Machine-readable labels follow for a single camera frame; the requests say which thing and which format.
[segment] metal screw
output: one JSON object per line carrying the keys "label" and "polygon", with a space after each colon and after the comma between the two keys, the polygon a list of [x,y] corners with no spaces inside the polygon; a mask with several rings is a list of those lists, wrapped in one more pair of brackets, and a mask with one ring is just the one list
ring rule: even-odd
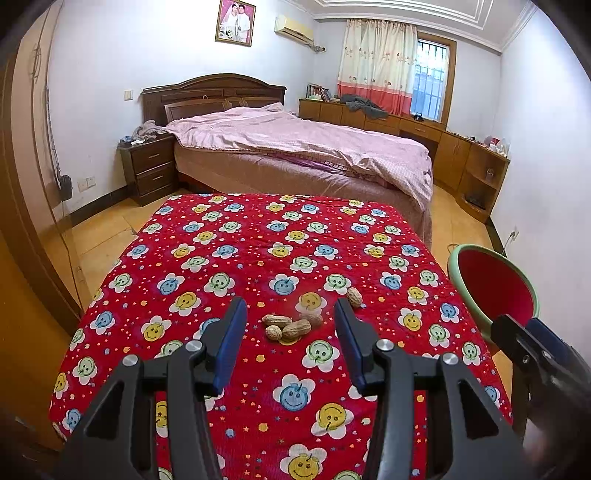
{"label": "metal screw", "polygon": [[138,360],[139,359],[138,359],[137,355],[131,354],[131,355],[126,355],[125,357],[123,357],[122,363],[126,367],[132,367],[138,362]]}
{"label": "metal screw", "polygon": [[198,352],[201,350],[201,348],[203,348],[203,344],[199,340],[191,340],[190,342],[187,342],[185,348],[189,352]]}
{"label": "metal screw", "polygon": [[375,342],[375,346],[378,347],[382,352],[390,352],[394,350],[394,342],[386,338],[380,338]]}
{"label": "metal screw", "polygon": [[455,353],[446,352],[441,356],[443,363],[447,365],[457,365],[459,359]]}

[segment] bride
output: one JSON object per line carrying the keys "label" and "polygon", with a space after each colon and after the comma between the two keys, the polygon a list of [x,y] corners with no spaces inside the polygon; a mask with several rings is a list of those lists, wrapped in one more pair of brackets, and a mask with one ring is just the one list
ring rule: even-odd
{"label": "bride", "polygon": [[238,6],[232,4],[223,18],[220,26],[220,37],[235,40],[238,35]]}

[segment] red tablecloth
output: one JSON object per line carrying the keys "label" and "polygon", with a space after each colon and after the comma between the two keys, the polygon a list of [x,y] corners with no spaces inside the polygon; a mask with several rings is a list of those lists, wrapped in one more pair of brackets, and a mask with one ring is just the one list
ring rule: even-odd
{"label": "red tablecloth", "polygon": [[[156,212],[107,275],[80,322],[50,408],[65,438],[129,354],[172,353],[200,338],[239,295],[248,323],[230,384],[206,408],[229,479],[359,479],[375,398],[351,385],[332,309],[350,286],[358,318],[407,352],[453,351],[507,419],[510,406],[476,325],[433,256],[393,207],[326,197],[184,195]],[[270,342],[261,318],[322,313],[292,344]],[[165,396],[158,464],[170,477]],[[413,478],[424,477],[425,402],[416,393]]]}

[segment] nightstand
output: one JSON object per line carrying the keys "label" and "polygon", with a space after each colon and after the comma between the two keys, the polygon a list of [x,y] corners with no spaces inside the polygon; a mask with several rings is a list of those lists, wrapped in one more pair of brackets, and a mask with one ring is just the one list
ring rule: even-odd
{"label": "nightstand", "polygon": [[158,135],[141,145],[120,142],[125,180],[131,197],[141,206],[162,198],[177,189],[174,164],[175,136]]}

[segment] ceiling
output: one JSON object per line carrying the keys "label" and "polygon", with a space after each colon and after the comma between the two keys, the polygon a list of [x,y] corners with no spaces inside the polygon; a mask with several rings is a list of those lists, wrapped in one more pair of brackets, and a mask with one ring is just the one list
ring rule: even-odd
{"label": "ceiling", "polygon": [[531,18],[530,0],[287,0],[313,18],[377,18],[413,23],[478,42],[496,51]]}

